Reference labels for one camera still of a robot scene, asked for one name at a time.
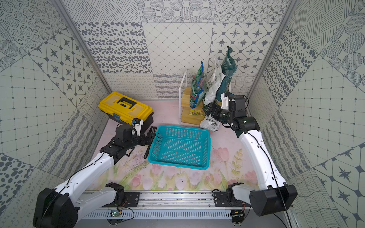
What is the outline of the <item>small yellow seed packet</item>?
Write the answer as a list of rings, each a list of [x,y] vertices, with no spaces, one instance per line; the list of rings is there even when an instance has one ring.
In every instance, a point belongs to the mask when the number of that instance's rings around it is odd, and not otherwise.
[[[202,110],[196,110],[196,109],[190,109],[190,116],[204,116],[204,113]]]

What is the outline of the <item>colourful green fertilizer bag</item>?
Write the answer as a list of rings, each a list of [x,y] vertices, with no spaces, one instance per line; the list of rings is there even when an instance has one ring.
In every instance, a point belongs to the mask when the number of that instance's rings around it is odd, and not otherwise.
[[[202,101],[206,90],[206,77],[204,73],[204,64],[201,62],[197,74],[192,79],[191,93],[190,93],[190,107],[195,109]]]

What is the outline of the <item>white fertilizer bag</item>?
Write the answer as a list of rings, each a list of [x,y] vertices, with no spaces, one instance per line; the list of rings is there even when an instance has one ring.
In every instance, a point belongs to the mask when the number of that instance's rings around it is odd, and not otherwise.
[[[203,106],[207,106],[208,104],[215,101],[216,93],[221,86],[221,83],[225,75],[221,69],[221,63],[217,57],[214,58],[214,72],[212,77],[207,83],[208,89],[203,98]]]

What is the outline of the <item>teal plastic basket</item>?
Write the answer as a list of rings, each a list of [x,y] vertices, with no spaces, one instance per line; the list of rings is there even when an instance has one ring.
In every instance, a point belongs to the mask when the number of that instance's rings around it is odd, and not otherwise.
[[[207,170],[211,156],[208,130],[161,125],[151,145],[148,160],[152,164]]]

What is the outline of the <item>dark green fertilizer bag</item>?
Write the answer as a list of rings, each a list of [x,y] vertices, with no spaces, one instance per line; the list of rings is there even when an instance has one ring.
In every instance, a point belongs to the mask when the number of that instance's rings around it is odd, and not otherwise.
[[[216,102],[221,105],[222,99],[221,95],[229,92],[229,85],[232,81],[232,77],[237,70],[237,66],[235,60],[231,56],[233,49],[231,47],[227,47],[227,53],[223,59],[223,63],[221,65],[222,73],[225,75],[224,79],[221,82],[221,85],[216,93]]]

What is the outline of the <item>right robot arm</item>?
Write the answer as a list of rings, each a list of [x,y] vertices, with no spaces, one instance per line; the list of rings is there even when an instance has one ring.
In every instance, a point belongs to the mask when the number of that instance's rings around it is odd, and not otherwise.
[[[247,115],[247,97],[230,92],[221,94],[221,105],[210,103],[207,116],[232,129],[248,152],[258,180],[258,189],[244,183],[229,185],[229,199],[251,205],[258,216],[287,211],[298,195],[294,185],[288,185],[272,160],[262,137],[259,124]]]

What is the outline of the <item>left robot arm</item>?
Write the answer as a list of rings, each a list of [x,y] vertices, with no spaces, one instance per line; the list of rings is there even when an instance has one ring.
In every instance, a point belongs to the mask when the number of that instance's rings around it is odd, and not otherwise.
[[[105,205],[126,205],[125,188],[117,183],[108,183],[103,189],[87,196],[82,194],[124,156],[129,157],[136,146],[152,145],[157,128],[151,127],[146,134],[140,128],[138,124],[120,123],[116,135],[100,149],[98,156],[64,183],[54,189],[42,190],[37,197],[33,226],[73,228],[86,215]]]

